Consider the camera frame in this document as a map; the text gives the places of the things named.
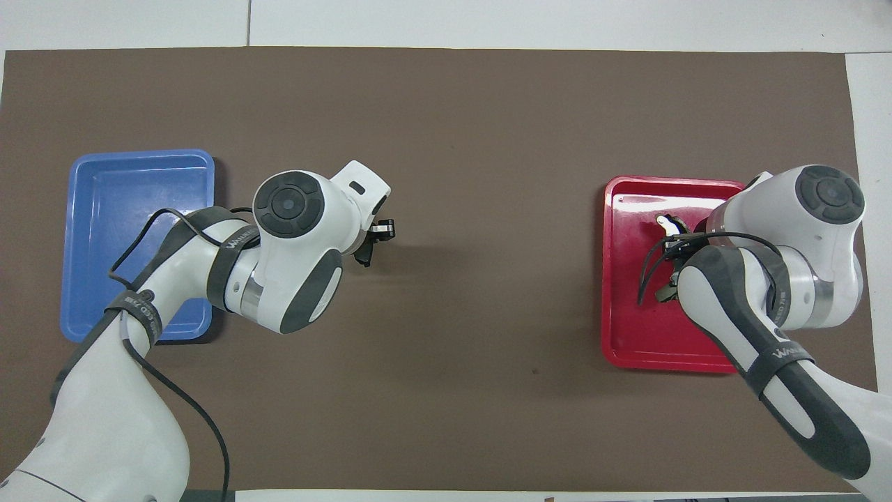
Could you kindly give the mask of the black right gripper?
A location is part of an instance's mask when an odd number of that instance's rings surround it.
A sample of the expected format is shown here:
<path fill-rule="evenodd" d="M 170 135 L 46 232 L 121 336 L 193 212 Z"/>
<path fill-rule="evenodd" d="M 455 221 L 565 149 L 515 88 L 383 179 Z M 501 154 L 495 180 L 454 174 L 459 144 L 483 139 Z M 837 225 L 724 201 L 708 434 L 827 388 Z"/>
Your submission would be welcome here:
<path fill-rule="evenodd" d="M 698 236 L 667 236 L 662 240 L 664 254 L 694 254 L 700 245 L 710 245 L 711 237 L 700 237 L 714 230 L 708 218 L 701 220 L 693 229 Z"/>

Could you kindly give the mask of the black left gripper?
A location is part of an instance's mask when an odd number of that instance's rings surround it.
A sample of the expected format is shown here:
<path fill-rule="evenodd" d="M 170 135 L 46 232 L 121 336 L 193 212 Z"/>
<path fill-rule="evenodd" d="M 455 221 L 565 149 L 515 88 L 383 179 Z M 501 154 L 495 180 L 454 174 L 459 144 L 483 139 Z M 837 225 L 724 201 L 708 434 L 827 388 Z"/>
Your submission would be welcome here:
<path fill-rule="evenodd" d="M 377 242 L 391 241 L 396 236 L 396 225 L 393 219 L 378 219 L 378 214 L 371 214 L 369 225 L 365 229 L 364 240 L 360 247 L 354 251 L 353 258 L 361 266 L 371 266 L 374 254 L 374 244 Z"/>

